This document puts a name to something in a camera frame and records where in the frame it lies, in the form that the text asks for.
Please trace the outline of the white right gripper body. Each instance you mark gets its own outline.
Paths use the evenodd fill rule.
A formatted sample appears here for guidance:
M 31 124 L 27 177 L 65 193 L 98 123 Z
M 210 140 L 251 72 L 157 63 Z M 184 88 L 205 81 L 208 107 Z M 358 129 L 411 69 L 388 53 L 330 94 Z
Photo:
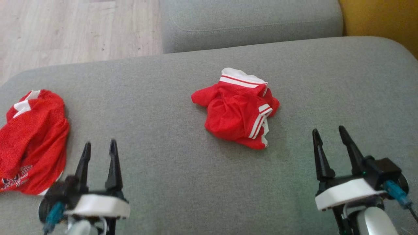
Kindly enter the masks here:
M 326 189 L 315 203 L 319 211 L 333 211 L 339 235 L 387 235 L 388 215 L 379 207 L 385 195 L 356 179 Z

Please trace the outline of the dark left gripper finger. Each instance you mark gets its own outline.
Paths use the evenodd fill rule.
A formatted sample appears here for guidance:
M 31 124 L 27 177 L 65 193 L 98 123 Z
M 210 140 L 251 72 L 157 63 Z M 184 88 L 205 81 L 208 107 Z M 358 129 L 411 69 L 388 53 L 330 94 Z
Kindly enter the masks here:
M 107 180 L 105 182 L 106 192 L 111 196 L 124 197 L 123 189 L 123 180 L 121 175 L 121 166 L 118 153 L 117 142 L 115 139 L 112 139 L 109 147 L 109 173 Z
M 78 166 L 75 172 L 75 177 L 78 179 L 77 190 L 81 193 L 88 193 L 89 188 L 87 186 L 88 180 L 88 164 L 91 158 L 91 143 L 85 143 L 82 155 L 78 162 Z

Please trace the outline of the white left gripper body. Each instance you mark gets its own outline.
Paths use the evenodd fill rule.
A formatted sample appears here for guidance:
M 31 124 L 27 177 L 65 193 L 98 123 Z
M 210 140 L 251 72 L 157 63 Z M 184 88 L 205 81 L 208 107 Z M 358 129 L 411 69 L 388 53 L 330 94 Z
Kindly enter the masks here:
M 116 222 L 130 217 L 131 206 L 124 197 L 100 193 L 68 193 L 67 235 L 115 235 Z

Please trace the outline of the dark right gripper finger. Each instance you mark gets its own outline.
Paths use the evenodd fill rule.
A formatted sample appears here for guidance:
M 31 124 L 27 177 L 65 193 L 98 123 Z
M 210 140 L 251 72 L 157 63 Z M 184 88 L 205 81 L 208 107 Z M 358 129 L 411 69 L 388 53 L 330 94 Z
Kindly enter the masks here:
M 317 129 L 313 129 L 312 137 L 317 180 L 325 181 L 333 179 L 336 176 L 336 174 L 335 171 L 331 169 L 330 164 L 328 163 L 323 149 L 323 141 Z
M 358 149 L 355 142 L 352 140 L 346 128 L 342 125 L 338 127 L 339 134 L 342 140 L 342 143 L 346 146 L 347 152 L 349 154 L 349 159 L 351 162 L 351 174 L 354 176 L 363 175 L 365 172 L 363 166 L 364 156 L 361 151 Z

